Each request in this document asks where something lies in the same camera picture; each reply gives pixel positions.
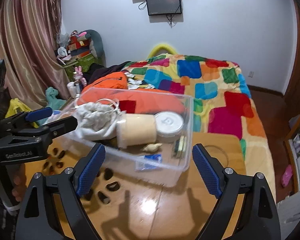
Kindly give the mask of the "person's left hand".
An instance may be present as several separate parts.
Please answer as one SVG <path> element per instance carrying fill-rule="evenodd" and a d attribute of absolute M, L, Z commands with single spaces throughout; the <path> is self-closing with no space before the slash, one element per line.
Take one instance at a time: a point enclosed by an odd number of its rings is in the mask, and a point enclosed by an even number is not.
<path fill-rule="evenodd" d="M 16 202 L 22 202 L 27 190 L 25 164 L 12 165 L 12 168 L 9 170 L 9 176 L 10 181 L 13 180 L 12 185 L 14 186 L 11 195 Z"/>

